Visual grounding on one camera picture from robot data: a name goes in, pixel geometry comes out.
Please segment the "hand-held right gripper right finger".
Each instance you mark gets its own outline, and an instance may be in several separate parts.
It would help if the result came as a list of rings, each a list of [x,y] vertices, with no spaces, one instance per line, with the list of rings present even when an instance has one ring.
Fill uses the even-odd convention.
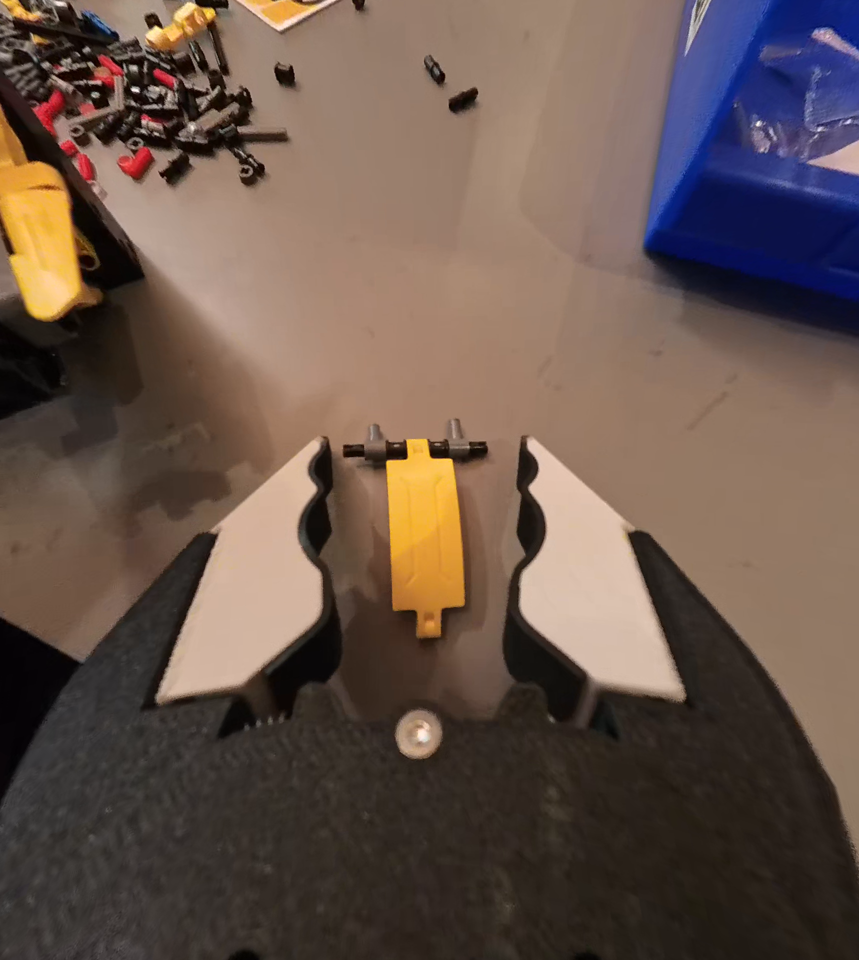
[[[520,438],[516,479],[521,557],[503,633],[512,680],[572,726],[587,726],[606,694],[684,704],[636,528],[533,436]]]

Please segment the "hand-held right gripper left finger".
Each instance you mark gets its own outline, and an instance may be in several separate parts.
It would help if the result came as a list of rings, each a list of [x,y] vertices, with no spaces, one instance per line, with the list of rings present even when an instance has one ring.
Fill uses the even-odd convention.
[[[211,530],[156,706],[228,697],[272,723],[304,685],[334,675],[340,618],[321,557],[332,486],[329,440],[313,438]]]

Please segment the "yellow brick panel with axle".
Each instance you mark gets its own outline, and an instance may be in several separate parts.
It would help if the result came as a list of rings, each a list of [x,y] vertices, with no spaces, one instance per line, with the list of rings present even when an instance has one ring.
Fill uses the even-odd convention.
[[[390,440],[371,423],[342,454],[385,470],[392,609],[414,615],[418,640],[439,639],[444,613],[466,604],[456,465],[484,459],[487,441],[467,438],[455,417],[439,440]]]

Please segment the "yellow black toy brick model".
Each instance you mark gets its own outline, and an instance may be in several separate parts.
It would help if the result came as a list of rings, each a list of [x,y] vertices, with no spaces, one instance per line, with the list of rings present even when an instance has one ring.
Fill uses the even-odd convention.
[[[86,144],[122,114],[116,35],[67,2],[0,2],[0,421],[58,398],[63,349],[144,276]]]

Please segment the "blue plastic bin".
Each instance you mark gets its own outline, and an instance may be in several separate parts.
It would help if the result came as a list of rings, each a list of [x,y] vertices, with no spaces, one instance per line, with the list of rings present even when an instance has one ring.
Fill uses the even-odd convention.
[[[830,28],[859,49],[859,1],[687,2],[644,246],[859,303],[859,176],[757,155],[734,97],[762,47]]]

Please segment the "pile of small brick pieces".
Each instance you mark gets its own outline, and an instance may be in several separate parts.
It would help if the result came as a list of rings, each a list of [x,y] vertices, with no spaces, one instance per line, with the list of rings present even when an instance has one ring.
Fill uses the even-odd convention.
[[[144,35],[125,36],[80,2],[0,2],[0,77],[39,125],[97,183],[85,151],[92,141],[118,143],[121,173],[138,183],[171,152],[159,176],[179,183],[193,158],[228,153],[240,183],[267,169],[256,145],[287,143],[284,127],[255,126],[244,85],[230,86],[220,30],[230,2],[182,2],[167,20],[153,10]]]

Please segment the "clear plastic bag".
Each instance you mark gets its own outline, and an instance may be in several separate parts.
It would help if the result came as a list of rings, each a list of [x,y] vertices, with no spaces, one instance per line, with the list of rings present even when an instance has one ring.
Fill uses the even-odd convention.
[[[732,126],[754,155],[859,177],[859,48],[830,28],[764,44],[735,94]]]

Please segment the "yellow printed leaflet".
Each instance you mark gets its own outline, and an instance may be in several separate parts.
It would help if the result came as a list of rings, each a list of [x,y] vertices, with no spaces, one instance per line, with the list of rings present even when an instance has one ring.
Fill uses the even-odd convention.
[[[313,18],[339,1],[236,1],[261,23],[278,34]]]

